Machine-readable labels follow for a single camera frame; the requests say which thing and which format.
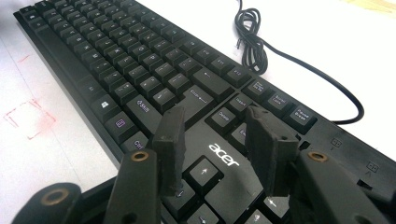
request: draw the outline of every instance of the black cable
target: black cable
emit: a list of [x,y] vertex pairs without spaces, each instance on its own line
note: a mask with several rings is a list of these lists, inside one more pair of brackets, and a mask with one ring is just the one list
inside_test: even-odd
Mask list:
[[[241,42],[243,41],[245,44],[244,54],[242,56],[242,65],[249,68],[254,73],[261,75],[263,74],[268,67],[268,58],[265,53],[264,46],[290,61],[299,64],[300,66],[308,69],[309,71],[317,74],[322,77],[326,81],[330,82],[337,88],[340,92],[342,92],[358,109],[358,115],[353,119],[345,119],[345,120],[334,120],[333,123],[341,125],[341,124],[350,124],[361,120],[364,116],[364,108],[361,102],[356,98],[352,92],[350,92],[347,88],[345,88],[341,83],[337,82],[332,77],[329,77],[324,72],[318,70],[316,67],[305,63],[293,56],[290,56],[287,53],[284,53],[280,50],[275,49],[263,39],[257,36],[257,33],[260,29],[260,25],[262,22],[260,12],[256,8],[248,8],[246,10],[242,10],[242,0],[239,0],[239,10],[235,15],[235,27],[236,31],[239,34],[239,40],[237,43],[237,47],[239,48]],[[250,23],[250,27],[246,27],[246,22]]]

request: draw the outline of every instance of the keyboard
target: keyboard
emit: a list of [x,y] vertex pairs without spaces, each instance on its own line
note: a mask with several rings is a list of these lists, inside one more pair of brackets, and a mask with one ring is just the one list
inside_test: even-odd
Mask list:
[[[139,2],[42,1],[14,16],[117,161],[145,147],[166,110],[185,108],[183,191],[162,198],[163,223],[288,218],[289,198],[266,197],[247,159],[249,105],[272,112],[300,150],[336,158],[361,188],[389,200],[396,190],[394,161]],[[93,195],[112,183],[84,193],[84,223],[105,212],[108,197]]]

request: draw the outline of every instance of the key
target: key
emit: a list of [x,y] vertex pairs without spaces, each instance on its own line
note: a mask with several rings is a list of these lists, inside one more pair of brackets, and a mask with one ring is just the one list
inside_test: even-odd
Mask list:
[[272,222],[268,220],[268,218],[263,215],[259,210],[255,210],[253,214],[251,214],[250,218],[247,219],[245,224],[271,224]]
[[145,148],[148,141],[149,140],[142,132],[137,132],[136,134],[128,138],[128,140],[123,142],[120,146],[122,151],[127,153]]
[[282,118],[288,110],[294,106],[289,97],[285,94],[276,92],[267,101],[262,103],[262,106],[279,118]]
[[125,112],[120,112],[105,123],[105,127],[113,139],[121,144],[139,130]]
[[119,105],[126,105],[126,103],[138,95],[138,92],[131,83],[126,82],[120,87],[116,88],[112,94]]
[[299,105],[291,113],[286,114],[283,120],[297,132],[306,134],[317,121],[317,118],[315,118],[313,112]]
[[164,205],[176,219],[180,219],[197,201],[197,195],[185,180],[181,180],[183,185],[176,196],[162,197]]
[[257,103],[261,103],[264,98],[271,94],[272,90],[270,90],[269,84],[263,81],[254,80],[245,87],[242,92]]
[[149,77],[149,71],[146,70],[142,65],[139,65],[134,70],[128,73],[126,79],[128,79],[128,81],[131,82],[134,86],[137,86]]
[[217,111],[214,115],[212,115],[207,123],[212,127],[217,133],[224,136],[237,122],[236,115],[233,114],[230,110],[223,107],[219,111]]
[[207,91],[218,103],[233,93],[233,88],[230,84],[206,68],[194,73],[192,82]]
[[128,102],[125,110],[146,136],[155,134],[163,118],[142,95],[138,95]]
[[163,114],[177,103],[176,96],[168,89],[163,89],[152,97],[154,106]]
[[209,224],[219,223],[219,218],[210,210],[210,208],[204,203],[202,204],[197,211],[192,214],[189,219],[187,219],[187,224]]
[[177,71],[174,67],[172,67],[169,63],[164,63],[154,70],[153,75],[161,81],[161,83],[165,83],[171,77],[177,74]]
[[149,77],[140,83],[137,88],[142,94],[148,99],[151,98],[155,93],[163,89],[161,82],[155,77]]
[[226,79],[234,87],[239,88],[250,79],[250,75],[245,69],[241,67],[235,67],[224,76],[224,79]]
[[195,85],[186,90],[183,97],[184,99],[177,105],[186,109],[184,114],[186,129],[190,128],[192,124],[201,119],[216,105],[211,96]]
[[186,91],[191,85],[192,84],[189,79],[181,74],[170,78],[166,83],[166,86],[169,88],[169,90],[171,90],[177,96]]
[[196,59],[203,65],[208,65],[213,62],[218,57],[213,49],[210,47],[205,47],[204,49],[199,50],[196,54],[193,55],[193,58]]
[[105,123],[109,119],[121,112],[116,102],[108,95],[104,95],[91,104],[91,108],[96,117]]
[[187,181],[201,195],[206,195],[222,179],[222,173],[208,159],[203,158],[188,171]]
[[233,68],[233,65],[227,58],[225,58],[224,56],[220,56],[215,61],[210,63],[207,67],[222,77]]
[[252,104],[253,101],[250,98],[248,98],[244,93],[239,93],[228,102],[227,108],[229,108],[239,119],[243,119],[248,106]]

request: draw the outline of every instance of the arrow key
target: arrow key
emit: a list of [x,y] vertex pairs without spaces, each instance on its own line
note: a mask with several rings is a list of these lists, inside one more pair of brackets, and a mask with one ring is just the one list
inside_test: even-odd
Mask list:
[[192,216],[187,219],[188,224],[209,224],[219,223],[218,217],[210,210],[210,208],[204,203]]
[[196,166],[187,171],[186,179],[201,195],[207,194],[223,174],[208,159],[203,158]]

